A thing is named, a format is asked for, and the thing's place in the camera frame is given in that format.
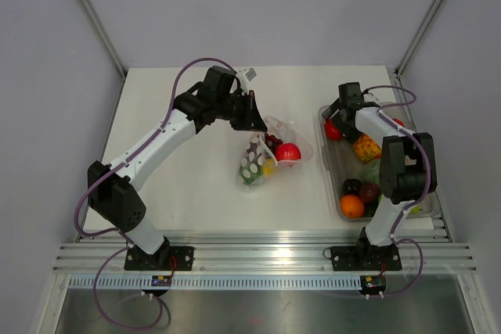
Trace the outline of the dark grape bunch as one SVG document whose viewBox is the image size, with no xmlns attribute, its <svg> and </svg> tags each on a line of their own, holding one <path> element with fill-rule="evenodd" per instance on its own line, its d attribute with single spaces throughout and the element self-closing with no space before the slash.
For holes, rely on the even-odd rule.
<svg viewBox="0 0 501 334">
<path fill-rule="evenodd" d="M 283 141 L 280 138 L 277 138 L 274 134 L 265 133 L 264 139 L 266 146 L 270 149 L 274 149 L 283 144 Z"/>
</svg>

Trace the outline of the clear dotted zip bag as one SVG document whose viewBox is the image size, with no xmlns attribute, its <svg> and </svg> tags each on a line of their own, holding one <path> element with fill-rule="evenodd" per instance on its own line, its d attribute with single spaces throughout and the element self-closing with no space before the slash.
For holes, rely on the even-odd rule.
<svg viewBox="0 0 501 334">
<path fill-rule="evenodd" d="M 272 116 L 265 117 L 264 122 L 267 126 L 267 131 L 252 133 L 240 155 L 236 170 L 236 187 L 244 192 L 249 192 L 259 185 L 263 185 L 277 175 L 288 174 L 290 170 L 295 171 L 299 169 L 299 167 L 302 167 L 303 164 L 307 163 L 314 156 L 312 144 L 303 135 L 298 133 L 292 122 L 287 123 Z M 276 148 L 270 149 L 265 144 L 265 133 L 274 134 L 283 143 L 292 142 L 297 145 L 301 151 L 301 159 L 278 161 L 274 154 Z M 262 169 L 262 165 L 267 159 L 273 159 L 276 164 L 276 169 L 273 173 L 269 177 L 264 176 L 262 183 L 259 185 L 244 185 L 239 176 L 239 169 L 241 167 L 250 168 L 253 171 L 256 171 L 258 168 Z"/>
</svg>

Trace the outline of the small red tomato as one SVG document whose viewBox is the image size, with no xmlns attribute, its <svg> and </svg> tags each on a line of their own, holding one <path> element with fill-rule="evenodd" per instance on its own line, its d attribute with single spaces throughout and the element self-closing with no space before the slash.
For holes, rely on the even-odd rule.
<svg viewBox="0 0 501 334">
<path fill-rule="evenodd" d="M 282 143 L 278 145 L 275 149 L 275 158 L 278 161 L 283 160 L 300 160 L 301 159 L 301 151 L 297 145 L 292 142 Z"/>
</svg>

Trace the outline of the yellow pear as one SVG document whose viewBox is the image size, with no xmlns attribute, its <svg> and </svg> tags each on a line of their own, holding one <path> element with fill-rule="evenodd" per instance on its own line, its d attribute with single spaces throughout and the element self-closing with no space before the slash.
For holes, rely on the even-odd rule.
<svg viewBox="0 0 501 334">
<path fill-rule="evenodd" d="M 262 173 L 265 177 L 269 177 L 276 169 L 276 164 L 273 159 L 267 159 L 262 165 Z"/>
</svg>

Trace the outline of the green bell pepper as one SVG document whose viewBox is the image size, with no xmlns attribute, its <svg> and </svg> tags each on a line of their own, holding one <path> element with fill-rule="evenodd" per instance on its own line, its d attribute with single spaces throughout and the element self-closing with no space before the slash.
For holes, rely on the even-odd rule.
<svg viewBox="0 0 501 334">
<path fill-rule="evenodd" d="M 259 185 L 262 183 L 264 179 L 264 175 L 262 173 L 262 169 L 258 168 L 256 171 L 251 170 L 250 168 L 240 168 L 239 176 L 242 179 L 242 183 L 244 185 Z"/>
</svg>

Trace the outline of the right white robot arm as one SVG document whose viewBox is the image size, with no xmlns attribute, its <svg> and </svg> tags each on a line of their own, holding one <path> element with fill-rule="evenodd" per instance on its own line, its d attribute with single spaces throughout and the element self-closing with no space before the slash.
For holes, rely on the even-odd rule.
<svg viewBox="0 0 501 334">
<path fill-rule="evenodd" d="M 367 135 L 382 149 L 380 189 L 383 197 L 376 213 L 350 246 L 330 247 L 335 271 L 399 271 L 402 262 L 396 238 L 399 225 L 412 208 L 437 187 L 434 140 L 427 132 L 404 127 L 381 105 L 365 98 L 358 82 L 340 84 L 337 99 L 323 111 L 324 120 L 333 121 L 341 134 L 354 142 Z"/>
</svg>

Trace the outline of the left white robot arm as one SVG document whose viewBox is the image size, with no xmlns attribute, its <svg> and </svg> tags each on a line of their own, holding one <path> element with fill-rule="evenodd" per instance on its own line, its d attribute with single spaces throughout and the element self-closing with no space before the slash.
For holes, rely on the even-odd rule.
<svg viewBox="0 0 501 334">
<path fill-rule="evenodd" d="M 168 115 L 131 149 L 111 163 L 96 161 L 88 168 L 88 205 L 133 244 L 126 269 L 174 266 L 178 254 L 146 218 L 139 191 L 179 146 L 216 120 L 228 121 L 235 131 L 265 131 L 255 94 L 247 87 L 256 75 L 252 68 L 210 67 L 202 81 L 171 97 Z"/>
</svg>

